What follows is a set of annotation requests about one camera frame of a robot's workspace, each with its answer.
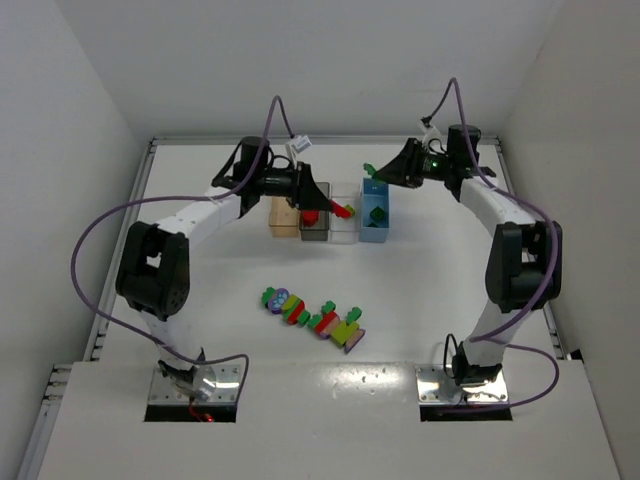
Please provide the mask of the green leaf lego piece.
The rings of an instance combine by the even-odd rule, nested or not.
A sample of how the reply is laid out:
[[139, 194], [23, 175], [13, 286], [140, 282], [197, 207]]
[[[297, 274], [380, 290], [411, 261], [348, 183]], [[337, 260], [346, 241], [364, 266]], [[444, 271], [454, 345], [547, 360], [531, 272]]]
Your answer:
[[372, 180], [379, 180], [378, 170], [371, 163], [365, 162], [363, 164], [363, 169]]

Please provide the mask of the red flower lego brick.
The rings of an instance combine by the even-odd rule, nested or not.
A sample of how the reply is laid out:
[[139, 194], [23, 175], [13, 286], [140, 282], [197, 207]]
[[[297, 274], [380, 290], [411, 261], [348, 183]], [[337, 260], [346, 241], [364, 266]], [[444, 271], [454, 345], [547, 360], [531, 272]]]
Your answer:
[[301, 212], [302, 225], [313, 227], [319, 222], [320, 212], [317, 210], [305, 210]]

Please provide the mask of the dark green square lego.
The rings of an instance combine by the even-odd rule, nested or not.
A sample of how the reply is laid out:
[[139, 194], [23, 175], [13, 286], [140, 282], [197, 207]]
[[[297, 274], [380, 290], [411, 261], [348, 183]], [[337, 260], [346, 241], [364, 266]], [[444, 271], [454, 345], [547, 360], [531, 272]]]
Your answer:
[[369, 218], [375, 223], [383, 222], [386, 219], [386, 216], [386, 211], [380, 206], [376, 206], [369, 213]]

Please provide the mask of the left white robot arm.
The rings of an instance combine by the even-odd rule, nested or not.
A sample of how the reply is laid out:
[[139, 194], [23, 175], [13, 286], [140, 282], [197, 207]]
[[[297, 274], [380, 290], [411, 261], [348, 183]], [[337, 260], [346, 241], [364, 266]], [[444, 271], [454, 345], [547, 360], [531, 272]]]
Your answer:
[[193, 389], [206, 360], [182, 309], [190, 293], [190, 256], [213, 234], [247, 214], [262, 197], [279, 197], [298, 210], [335, 210], [298, 155], [311, 145], [295, 136], [286, 145], [286, 166], [278, 168], [269, 142], [245, 136], [213, 177], [203, 200], [154, 223], [137, 221], [127, 232], [115, 289], [144, 319], [157, 339], [164, 376]]

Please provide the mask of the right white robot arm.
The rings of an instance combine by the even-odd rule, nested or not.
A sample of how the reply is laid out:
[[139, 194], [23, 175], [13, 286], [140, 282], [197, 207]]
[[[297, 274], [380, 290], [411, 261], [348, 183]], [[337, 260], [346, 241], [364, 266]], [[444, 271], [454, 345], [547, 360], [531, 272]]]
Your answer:
[[452, 358], [459, 385], [494, 380], [521, 324], [561, 290], [560, 225], [531, 215], [494, 183], [495, 173], [478, 163], [480, 139], [479, 128], [456, 124], [448, 130], [443, 151], [410, 138], [387, 165], [368, 170], [373, 179], [404, 188], [418, 188], [426, 180], [443, 183], [492, 236], [485, 271], [488, 300]]

